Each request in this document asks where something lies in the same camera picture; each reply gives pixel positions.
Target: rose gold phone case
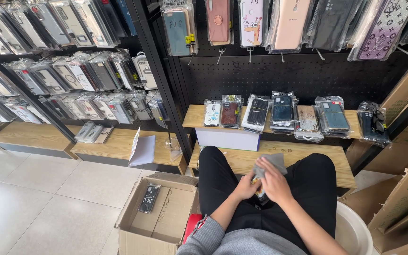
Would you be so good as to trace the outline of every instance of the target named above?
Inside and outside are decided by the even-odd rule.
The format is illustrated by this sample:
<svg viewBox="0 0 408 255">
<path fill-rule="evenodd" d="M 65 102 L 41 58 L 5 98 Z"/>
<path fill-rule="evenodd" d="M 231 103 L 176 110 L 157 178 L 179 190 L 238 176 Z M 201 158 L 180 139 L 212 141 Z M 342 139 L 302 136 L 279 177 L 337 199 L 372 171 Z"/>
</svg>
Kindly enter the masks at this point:
<svg viewBox="0 0 408 255">
<path fill-rule="evenodd" d="M 208 36 L 211 42 L 229 40 L 229 1 L 207 0 Z"/>
<path fill-rule="evenodd" d="M 276 28 L 275 49 L 297 49 L 302 42 L 303 26 L 310 0 L 281 1 Z"/>
</svg>

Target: sleeve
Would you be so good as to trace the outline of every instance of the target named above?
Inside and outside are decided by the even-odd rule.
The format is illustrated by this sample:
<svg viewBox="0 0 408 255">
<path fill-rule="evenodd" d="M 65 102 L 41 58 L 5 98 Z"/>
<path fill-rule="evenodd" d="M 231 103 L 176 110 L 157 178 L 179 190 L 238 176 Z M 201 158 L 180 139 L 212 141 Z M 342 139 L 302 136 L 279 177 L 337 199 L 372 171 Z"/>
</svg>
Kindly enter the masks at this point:
<svg viewBox="0 0 408 255">
<path fill-rule="evenodd" d="M 187 242 L 179 247 L 176 255 L 211 255 L 224 237 L 222 226 L 206 216 L 196 224 Z"/>
</svg>

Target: gray cloth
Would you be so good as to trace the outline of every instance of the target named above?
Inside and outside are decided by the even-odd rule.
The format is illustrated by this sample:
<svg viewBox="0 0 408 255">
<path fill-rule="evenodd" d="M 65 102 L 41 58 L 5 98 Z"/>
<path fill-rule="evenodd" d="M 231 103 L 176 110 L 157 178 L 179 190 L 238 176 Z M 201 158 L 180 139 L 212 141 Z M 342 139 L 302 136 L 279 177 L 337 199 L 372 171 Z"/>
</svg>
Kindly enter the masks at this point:
<svg viewBox="0 0 408 255">
<path fill-rule="evenodd" d="M 224 234 L 210 217 L 196 224 L 176 255 L 306 255 L 290 241 L 265 230 L 240 229 Z"/>
<path fill-rule="evenodd" d="M 282 173 L 283 175 L 287 174 L 287 169 L 284 166 L 284 154 L 282 153 L 271 154 L 271 155 L 262 154 L 261 157 L 265 157 L 270 163 L 272 163 L 272 165 L 274 165 L 278 170 L 280 170 L 280 173 Z M 253 172 L 257 176 L 264 178 L 264 171 L 265 169 L 254 164 Z"/>
</svg>

